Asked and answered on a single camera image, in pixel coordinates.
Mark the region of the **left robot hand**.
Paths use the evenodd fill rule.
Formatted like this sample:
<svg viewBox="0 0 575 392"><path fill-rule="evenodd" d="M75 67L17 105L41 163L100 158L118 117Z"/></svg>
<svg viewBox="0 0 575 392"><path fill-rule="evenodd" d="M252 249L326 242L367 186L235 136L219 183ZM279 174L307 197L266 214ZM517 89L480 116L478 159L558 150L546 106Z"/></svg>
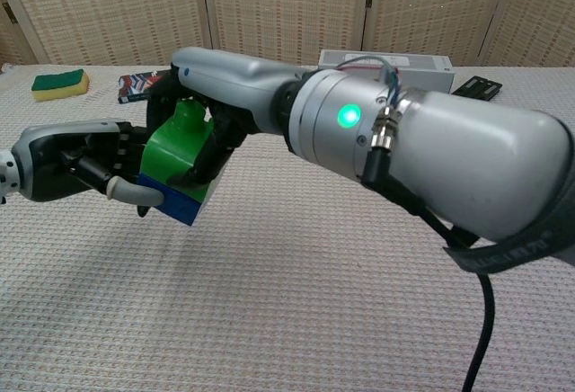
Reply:
<svg viewBox="0 0 575 392"><path fill-rule="evenodd" d="M18 193L35 202L60 200L94 190L109 200L137 206L140 215L164 201L137 184L149 135L127 121L87 120L32 126L12 152L19 167Z"/></svg>

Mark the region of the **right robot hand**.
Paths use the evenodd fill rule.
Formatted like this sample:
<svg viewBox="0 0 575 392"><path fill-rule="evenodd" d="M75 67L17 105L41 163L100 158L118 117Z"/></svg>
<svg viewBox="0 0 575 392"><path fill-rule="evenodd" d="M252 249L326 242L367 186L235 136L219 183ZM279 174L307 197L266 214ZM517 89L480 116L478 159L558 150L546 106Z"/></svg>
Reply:
<svg viewBox="0 0 575 392"><path fill-rule="evenodd" d="M247 136L281 135L284 124L277 111L281 95L307 72L288 63L223 50L177 50L169 73L149 88L147 130L159 129L175 113L176 103L188 98L209 109L214 127L193 165L170 176L167 184L196 189L210 183Z"/></svg>

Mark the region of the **green and blue block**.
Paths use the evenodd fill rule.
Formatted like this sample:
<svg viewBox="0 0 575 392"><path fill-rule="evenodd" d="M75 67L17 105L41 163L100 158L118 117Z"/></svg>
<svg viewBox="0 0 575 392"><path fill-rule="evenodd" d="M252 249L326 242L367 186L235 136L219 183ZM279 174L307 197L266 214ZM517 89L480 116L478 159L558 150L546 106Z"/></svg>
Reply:
<svg viewBox="0 0 575 392"><path fill-rule="evenodd" d="M147 141L140 173L162 183L175 174L183 174L195 159L213 129L206 110L197 101L179 100L174 114Z"/></svg>

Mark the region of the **blue and green cube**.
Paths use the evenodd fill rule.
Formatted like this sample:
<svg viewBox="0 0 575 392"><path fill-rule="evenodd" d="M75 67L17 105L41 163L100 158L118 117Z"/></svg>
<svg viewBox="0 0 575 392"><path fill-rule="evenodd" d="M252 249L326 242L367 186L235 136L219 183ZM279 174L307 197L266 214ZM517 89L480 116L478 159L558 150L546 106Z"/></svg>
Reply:
<svg viewBox="0 0 575 392"><path fill-rule="evenodd" d="M138 175L137 183L160 191L164 201L155 209L188 226L193 224L217 186L216 182L212 182L197 190L180 191L145 174Z"/></svg>

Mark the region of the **green and yellow sponge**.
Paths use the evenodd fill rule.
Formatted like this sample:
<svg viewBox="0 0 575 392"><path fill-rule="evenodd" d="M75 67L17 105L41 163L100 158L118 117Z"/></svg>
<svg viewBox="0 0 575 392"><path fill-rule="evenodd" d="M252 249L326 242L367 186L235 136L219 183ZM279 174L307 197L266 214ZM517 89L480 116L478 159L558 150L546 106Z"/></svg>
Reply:
<svg viewBox="0 0 575 392"><path fill-rule="evenodd" d="M37 102L45 102L86 94L90 78L83 69L59 74L36 76L31 94Z"/></svg>

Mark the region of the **beige folding screen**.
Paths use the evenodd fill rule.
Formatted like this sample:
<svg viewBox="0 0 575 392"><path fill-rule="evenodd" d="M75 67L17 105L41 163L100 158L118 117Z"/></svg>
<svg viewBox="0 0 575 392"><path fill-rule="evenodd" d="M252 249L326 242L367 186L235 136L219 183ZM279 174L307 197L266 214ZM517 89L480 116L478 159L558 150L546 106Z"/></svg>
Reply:
<svg viewBox="0 0 575 392"><path fill-rule="evenodd" d="M575 67L575 0L0 0L0 65L164 65L185 46L310 65L344 49Z"/></svg>

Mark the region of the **patterned card box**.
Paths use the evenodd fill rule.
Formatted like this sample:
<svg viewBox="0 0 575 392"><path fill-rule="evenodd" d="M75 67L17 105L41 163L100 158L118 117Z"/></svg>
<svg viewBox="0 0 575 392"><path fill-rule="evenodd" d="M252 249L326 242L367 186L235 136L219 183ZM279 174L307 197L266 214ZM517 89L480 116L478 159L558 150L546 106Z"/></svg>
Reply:
<svg viewBox="0 0 575 392"><path fill-rule="evenodd" d="M119 104L145 101L149 95L148 89L168 73L169 70L153 70L121 76L118 90Z"/></svg>

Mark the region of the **grey rectangular carton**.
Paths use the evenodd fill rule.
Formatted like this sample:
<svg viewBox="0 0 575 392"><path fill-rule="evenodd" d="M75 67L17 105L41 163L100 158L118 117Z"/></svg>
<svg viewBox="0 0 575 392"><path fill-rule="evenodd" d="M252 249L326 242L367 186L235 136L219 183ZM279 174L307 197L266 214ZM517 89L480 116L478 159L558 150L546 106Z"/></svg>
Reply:
<svg viewBox="0 0 575 392"><path fill-rule="evenodd" d="M342 64L344 71L377 81L381 67L377 57L398 69L403 87L450 93L455 71L447 56L323 49L318 67L335 69Z"/></svg>

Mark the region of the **white woven tablecloth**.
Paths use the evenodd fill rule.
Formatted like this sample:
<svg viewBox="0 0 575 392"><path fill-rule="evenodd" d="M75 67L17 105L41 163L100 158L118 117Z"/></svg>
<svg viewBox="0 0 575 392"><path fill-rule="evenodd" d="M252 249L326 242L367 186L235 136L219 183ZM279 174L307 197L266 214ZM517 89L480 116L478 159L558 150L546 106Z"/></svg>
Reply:
<svg viewBox="0 0 575 392"><path fill-rule="evenodd" d="M377 194L247 138L192 226L0 206L0 392L459 392L477 278Z"/></svg>

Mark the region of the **black slotted metal plate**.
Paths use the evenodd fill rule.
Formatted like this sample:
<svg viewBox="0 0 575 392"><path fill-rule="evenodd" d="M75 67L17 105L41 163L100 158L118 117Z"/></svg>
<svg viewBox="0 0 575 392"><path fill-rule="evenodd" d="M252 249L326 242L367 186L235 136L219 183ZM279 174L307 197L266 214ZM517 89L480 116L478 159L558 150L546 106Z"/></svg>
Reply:
<svg viewBox="0 0 575 392"><path fill-rule="evenodd" d="M501 90L502 84L490 79L473 76L457 87L452 95L489 102Z"/></svg>

